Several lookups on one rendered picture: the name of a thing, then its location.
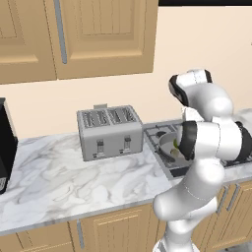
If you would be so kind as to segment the grey four-slot toaster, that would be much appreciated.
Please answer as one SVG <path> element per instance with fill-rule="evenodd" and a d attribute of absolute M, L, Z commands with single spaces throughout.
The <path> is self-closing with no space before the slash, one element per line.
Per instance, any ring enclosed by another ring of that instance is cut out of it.
<path fill-rule="evenodd" d="M 131 105 L 79 110 L 77 122 L 84 161 L 143 150 L 143 123 Z"/>

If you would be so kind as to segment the black countertop appliance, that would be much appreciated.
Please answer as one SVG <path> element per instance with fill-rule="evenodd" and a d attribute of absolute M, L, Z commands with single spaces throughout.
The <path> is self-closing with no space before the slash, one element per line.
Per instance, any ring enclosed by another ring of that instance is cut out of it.
<path fill-rule="evenodd" d="M 5 97 L 0 97 L 0 195 L 11 177 L 18 147 L 18 137 Z"/>

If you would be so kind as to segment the wooden wall cupboard door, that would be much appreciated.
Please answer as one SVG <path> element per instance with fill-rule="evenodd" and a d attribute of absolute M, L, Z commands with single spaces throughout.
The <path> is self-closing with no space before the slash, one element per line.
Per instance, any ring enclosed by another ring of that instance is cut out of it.
<path fill-rule="evenodd" d="M 158 0 L 59 0 L 67 64 L 61 60 L 54 2 L 44 1 L 59 80 L 154 70 Z"/>
<path fill-rule="evenodd" d="M 0 0 L 0 84 L 56 79 L 44 0 Z"/>

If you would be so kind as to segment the steel gas hob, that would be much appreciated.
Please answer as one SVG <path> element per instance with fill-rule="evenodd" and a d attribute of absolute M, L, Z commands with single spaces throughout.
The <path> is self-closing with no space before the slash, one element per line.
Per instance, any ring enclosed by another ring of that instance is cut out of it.
<path fill-rule="evenodd" d="M 182 178 L 188 171 L 189 166 L 192 164 L 192 161 L 188 160 L 188 163 L 179 166 L 168 165 L 158 153 L 157 132 L 164 131 L 176 134 L 177 127 L 181 122 L 181 119 L 176 119 L 171 121 L 154 122 L 144 125 L 144 135 L 146 141 L 151 150 L 154 152 L 157 162 L 159 163 L 163 172 L 169 180 Z M 247 160 L 243 162 L 222 160 L 220 163 L 225 169 L 225 182 L 252 177 L 252 155 L 250 155 Z"/>

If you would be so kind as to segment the wooden base cupboard door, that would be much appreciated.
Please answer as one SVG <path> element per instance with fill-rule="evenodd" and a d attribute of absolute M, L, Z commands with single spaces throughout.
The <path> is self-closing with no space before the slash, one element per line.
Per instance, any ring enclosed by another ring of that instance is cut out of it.
<path fill-rule="evenodd" d="M 22 252 L 74 252 L 68 223 L 18 232 Z"/>
<path fill-rule="evenodd" d="M 220 214 L 217 215 L 216 212 L 213 212 L 211 215 L 203 219 L 193 231 L 192 241 L 196 245 L 196 247 L 200 250 L 200 252 L 205 252 L 205 249 L 208 246 L 208 242 L 212 235 L 216 222 L 219 221 L 222 218 L 222 216 L 226 214 L 225 208 L 228 206 L 230 199 L 232 197 L 232 194 L 235 190 L 234 184 L 229 184 L 229 185 L 224 185 L 224 186 L 228 187 L 228 194 L 222 205 Z M 222 187 L 218 194 L 218 206 L 221 200 L 221 196 L 223 194 L 223 190 L 224 189 Z"/>
<path fill-rule="evenodd" d="M 84 252 L 153 252 L 165 222 L 152 204 L 81 219 Z"/>
<path fill-rule="evenodd" d="M 252 181 L 239 184 L 231 210 L 216 222 L 208 248 L 212 252 L 246 242 L 252 236 Z"/>

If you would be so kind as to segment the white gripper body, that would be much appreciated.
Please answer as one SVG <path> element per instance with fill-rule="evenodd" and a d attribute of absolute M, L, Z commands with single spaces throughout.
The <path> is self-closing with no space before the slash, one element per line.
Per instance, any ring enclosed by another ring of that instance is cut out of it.
<path fill-rule="evenodd" d="M 202 122 L 204 118 L 198 113 L 194 108 L 184 106 L 182 108 L 182 119 L 184 121 L 200 121 Z"/>

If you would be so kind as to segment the black extractor hood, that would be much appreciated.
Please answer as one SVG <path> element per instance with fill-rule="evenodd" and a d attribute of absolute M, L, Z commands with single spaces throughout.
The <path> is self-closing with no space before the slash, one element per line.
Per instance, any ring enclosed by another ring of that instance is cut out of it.
<path fill-rule="evenodd" d="M 252 0 L 158 0 L 160 7 L 252 6 Z"/>

